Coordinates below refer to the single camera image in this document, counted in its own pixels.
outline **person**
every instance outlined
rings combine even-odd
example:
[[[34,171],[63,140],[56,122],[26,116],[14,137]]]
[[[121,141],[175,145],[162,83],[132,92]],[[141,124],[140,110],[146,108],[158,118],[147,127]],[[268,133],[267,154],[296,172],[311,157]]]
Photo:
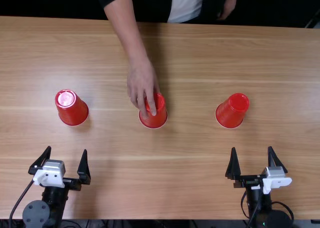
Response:
[[[131,102],[146,117],[145,97],[153,116],[157,114],[154,92],[160,92],[155,69],[148,58],[136,19],[148,22],[184,23],[204,13],[214,0],[99,0],[113,26],[129,61],[127,92]],[[215,19],[224,20],[237,0],[223,0]]]

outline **human arm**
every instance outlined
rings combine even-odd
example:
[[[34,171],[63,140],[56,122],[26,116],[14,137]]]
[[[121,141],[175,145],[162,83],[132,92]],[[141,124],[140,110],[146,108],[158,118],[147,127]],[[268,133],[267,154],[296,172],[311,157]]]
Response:
[[[154,90],[160,90],[137,26],[132,0],[114,0],[104,7],[104,12],[128,56],[127,91],[131,102],[146,116],[146,96],[152,115],[156,115]]]
[[[223,11],[220,14],[218,20],[225,20],[231,14],[231,12],[235,9],[236,3],[237,3],[237,0],[225,0],[223,5]]]

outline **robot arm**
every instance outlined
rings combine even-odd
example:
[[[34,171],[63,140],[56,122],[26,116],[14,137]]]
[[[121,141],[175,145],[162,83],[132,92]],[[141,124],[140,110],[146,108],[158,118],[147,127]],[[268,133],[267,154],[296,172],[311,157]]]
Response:
[[[279,187],[290,185],[292,179],[286,177],[287,169],[278,159],[271,146],[268,147],[268,167],[262,174],[258,175],[241,175],[238,156],[236,149],[231,150],[230,162],[227,167],[225,176],[234,180],[234,188],[245,188],[247,205],[249,211],[249,222],[247,228],[291,228],[294,221],[294,214],[288,206],[281,202],[272,202],[270,191]],[[289,216],[281,211],[272,209],[272,204],[283,205],[290,213]]]
[[[51,147],[48,146],[29,167],[28,173],[33,175],[33,179],[14,206],[9,226],[12,223],[13,212],[32,183],[44,187],[44,192],[42,200],[34,200],[24,208],[22,218],[26,228],[58,228],[68,200],[69,190],[80,191],[82,185],[90,185],[87,150],[83,151],[77,170],[79,178],[64,178],[66,173],[64,162],[50,159],[50,155]]]

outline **black jacket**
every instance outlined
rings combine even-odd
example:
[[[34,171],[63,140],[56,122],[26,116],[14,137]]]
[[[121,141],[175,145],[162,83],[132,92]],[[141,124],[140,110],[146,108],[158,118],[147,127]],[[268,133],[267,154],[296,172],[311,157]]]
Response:
[[[99,0],[105,7],[114,0]],[[135,18],[139,22],[167,22],[172,0],[132,0]],[[203,0],[200,17],[201,23],[211,23],[223,9],[225,0]]]

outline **table surface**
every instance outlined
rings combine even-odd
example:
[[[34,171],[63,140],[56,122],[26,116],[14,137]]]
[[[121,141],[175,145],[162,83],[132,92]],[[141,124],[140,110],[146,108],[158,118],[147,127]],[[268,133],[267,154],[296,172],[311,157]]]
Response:
[[[0,218],[50,145],[51,158],[75,178],[88,150],[91,185],[69,192],[66,219],[243,219],[245,190],[225,178],[231,148],[242,174],[257,175],[268,146],[293,180],[272,200],[297,219],[319,219],[320,30],[139,28],[167,102],[168,121],[156,130],[141,125],[128,99],[128,61],[108,21],[0,17]],[[61,89],[88,104],[84,124],[60,121]],[[238,92],[249,111],[239,128],[222,128],[214,111]],[[33,185],[14,217],[42,191]]]

